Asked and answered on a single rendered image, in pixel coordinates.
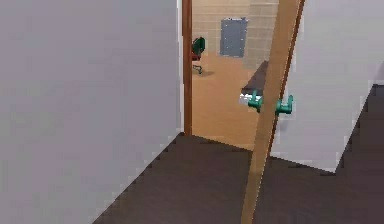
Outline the grey metal door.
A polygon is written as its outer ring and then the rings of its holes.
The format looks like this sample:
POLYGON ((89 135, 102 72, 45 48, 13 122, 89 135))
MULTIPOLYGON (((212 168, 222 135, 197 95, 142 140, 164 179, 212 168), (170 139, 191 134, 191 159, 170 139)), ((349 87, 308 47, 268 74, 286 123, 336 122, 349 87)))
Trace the grey metal door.
POLYGON ((220 54, 223 56, 244 56, 248 20, 245 17, 224 18, 221 21, 220 54))

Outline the brown wooden room door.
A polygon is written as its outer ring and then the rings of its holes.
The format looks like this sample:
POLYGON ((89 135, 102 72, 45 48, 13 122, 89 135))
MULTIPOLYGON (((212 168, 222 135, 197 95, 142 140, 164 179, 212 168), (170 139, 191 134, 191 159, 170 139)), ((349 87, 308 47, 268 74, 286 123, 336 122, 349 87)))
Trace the brown wooden room door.
POLYGON ((279 0, 241 224, 253 224, 265 163, 269 157, 278 120, 275 113, 276 104, 284 95, 304 3, 305 0, 279 0))

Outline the green and red office chair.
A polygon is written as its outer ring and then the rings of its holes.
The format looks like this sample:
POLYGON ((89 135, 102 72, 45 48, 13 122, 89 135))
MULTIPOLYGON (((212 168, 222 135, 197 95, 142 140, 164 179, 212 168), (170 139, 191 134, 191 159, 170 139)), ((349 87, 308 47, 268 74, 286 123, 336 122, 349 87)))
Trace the green and red office chair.
POLYGON ((192 68, 197 70, 199 74, 203 72, 201 65, 196 65, 196 62, 201 60, 202 53, 205 51, 205 38, 197 37, 192 41, 192 68))

